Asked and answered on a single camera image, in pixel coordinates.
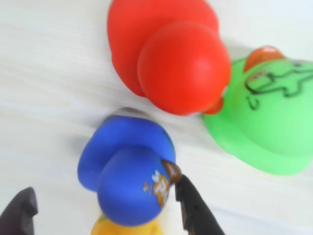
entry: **toy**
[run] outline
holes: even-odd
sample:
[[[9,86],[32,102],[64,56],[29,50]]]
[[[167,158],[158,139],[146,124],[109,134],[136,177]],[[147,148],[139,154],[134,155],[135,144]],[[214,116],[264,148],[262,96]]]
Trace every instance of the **toy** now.
[[[302,171],[313,157],[313,63],[262,47],[232,65],[216,115],[205,115],[215,141],[260,170]]]
[[[216,113],[230,79],[218,20],[204,0],[113,0],[112,62],[136,95],[176,115]]]
[[[125,227],[115,224],[105,215],[101,215],[95,223],[91,235],[163,235],[163,233],[155,220],[141,226]]]
[[[123,226],[146,224],[161,212],[172,184],[181,178],[167,132],[154,121],[115,115],[85,147],[81,184],[97,192],[103,213]]]

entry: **printed graphic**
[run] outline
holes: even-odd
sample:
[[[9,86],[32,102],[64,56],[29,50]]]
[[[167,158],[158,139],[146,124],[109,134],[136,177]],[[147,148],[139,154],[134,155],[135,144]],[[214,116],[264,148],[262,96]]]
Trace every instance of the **printed graphic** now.
[[[170,193],[170,184],[166,177],[161,175],[157,170],[155,175],[152,175],[152,179],[155,183],[153,192],[157,197],[157,201],[161,205],[161,208],[163,208]]]
[[[273,70],[267,70],[263,67],[248,77],[245,81],[245,87],[250,91],[251,96],[246,99],[252,110],[260,108],[260,95],[271,93],[281,93],[283,98],[293,98],[303,93],[305,84],[313,81],[313,69],[300,70],[302,62],[294,61],[289,69],[284,73],[276,73]]]

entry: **duck beak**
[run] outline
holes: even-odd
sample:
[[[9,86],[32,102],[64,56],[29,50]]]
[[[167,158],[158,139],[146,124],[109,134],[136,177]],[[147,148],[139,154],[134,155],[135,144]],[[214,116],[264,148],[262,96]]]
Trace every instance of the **duck beak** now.
[[[206,115],[217,114],[220,110],[222,110],[223,105],[224,105],[224,98],[221,97],[213,106],[203,111],[202,113]]]
[[[171,180],[171,185],[177,184],[182,178],[180,168],[175,163],[166,160],[162,160],[162,164],[166,170],[167,175]]]
[[[246,60],[244,72],[247,72],[252,67],[271,60],[286,59],[286,56],[282,54],[277,48],[272,46],[265,46],[253,51]]]

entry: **black plastic object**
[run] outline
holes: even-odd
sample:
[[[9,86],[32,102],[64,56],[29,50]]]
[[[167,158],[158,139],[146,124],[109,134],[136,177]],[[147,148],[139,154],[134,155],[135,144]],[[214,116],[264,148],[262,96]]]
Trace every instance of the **black plastic object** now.
[[[20,191],[0,216],[1,235],[34,235],[33,216],[38,213],[33,188]]]
[[[189,235],[225,235],[187,176],[183,175],[175,189],[176,200],[181,204],[183,227]]]

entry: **white table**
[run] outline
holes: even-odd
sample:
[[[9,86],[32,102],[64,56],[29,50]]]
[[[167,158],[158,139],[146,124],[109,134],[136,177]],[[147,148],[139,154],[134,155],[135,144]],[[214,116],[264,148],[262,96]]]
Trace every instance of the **white table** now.
[[[232,58],[273,45],[313,59],[312,1],[211,4]],[[108,6],[109,0],[0,1],[0,211],[33,186],[36,235],[90,234],[100,209],[95,193],[78,183],[78,159],[102,119],[129,106],[168,130],[178,164],[227,235],[313,235],[313,166],[292,177],[262,173],[221,151],[196,117],[166,114],[132,94],[111,64]],[[187,234],[173,190],[159,220],[165,235]]]

